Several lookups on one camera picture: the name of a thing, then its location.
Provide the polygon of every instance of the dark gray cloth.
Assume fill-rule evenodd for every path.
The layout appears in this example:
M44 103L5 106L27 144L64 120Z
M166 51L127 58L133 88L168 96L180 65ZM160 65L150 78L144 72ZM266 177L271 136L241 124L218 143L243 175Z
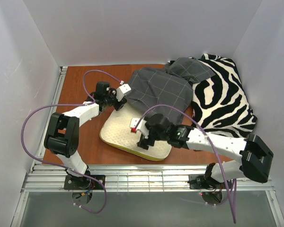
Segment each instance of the dark gray cloth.
M154 68L134 71L128 85L132 91L126 99L142 113L158 104L171 105L184 111L193 97L193 90L188 81ZM157 107L148 116L155 113L163 114L174 124L182 123L181 114L168 107Z
M200 83L215 75L211 68L193 57L170 61L164 69L168 74L184 78L192 84Z

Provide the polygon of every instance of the brown wooden surface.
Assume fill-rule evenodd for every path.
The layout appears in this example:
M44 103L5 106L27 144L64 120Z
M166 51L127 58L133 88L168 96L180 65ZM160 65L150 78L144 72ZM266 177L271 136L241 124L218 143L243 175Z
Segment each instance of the brown wooden surface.
M98 69L114 75L116 78L127 82L134 70L143 67L162 68L162 65L109 65L109 66L76 66L68 67L65 81L62 87L59 103L60 104L77 104L82 103L87 95L82 86L83 74L91 69ZM118 82L103 73L90 73L86 76L86 87L89 92L95 90L97 81L108 81L111 87L117 88ZM57 112L63 113L73 109L73 107L58 107ZM193 151L187 149L172 148L169 156L160 162L153 162L120 149L114 148L103 142L99 133L100 130L110 116L113 108L106 109L100 116L92 119L80 127L80 141L78 151L82 160L86 164L97 165L137 165L137 164L208 164L216 162L213 153L207 151ZM186 110L188 115L192 115L191 108ZM183 124L191 124L184 118ZM221 157L222 161L229 161L227 157ZM61 161L50 151L45 152L44 160L60 163Z

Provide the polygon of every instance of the zebra print pillow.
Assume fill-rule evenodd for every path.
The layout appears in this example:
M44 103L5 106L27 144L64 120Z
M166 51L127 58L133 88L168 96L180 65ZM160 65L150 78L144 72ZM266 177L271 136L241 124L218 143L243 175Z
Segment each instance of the zebra print pillow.
M204 54L199 60L215 75L193 84L193 119L207 132L247 137L257 117L247 102L235 62L211 54Z

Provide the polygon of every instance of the gray wall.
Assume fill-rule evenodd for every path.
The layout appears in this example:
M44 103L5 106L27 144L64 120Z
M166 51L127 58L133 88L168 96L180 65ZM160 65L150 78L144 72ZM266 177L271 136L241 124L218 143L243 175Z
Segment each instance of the gray wall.
M59 67L22 0L0 0L0 227L11 224L26 169L32 160L20 144L22 123L31 110L52 101ZM26 133L35 153L47 111Z
M261 0L24 0L58 65L231 57Z
M233 58L259 117L256 134L275 153L271 177L284 215L284 1L262 1Z

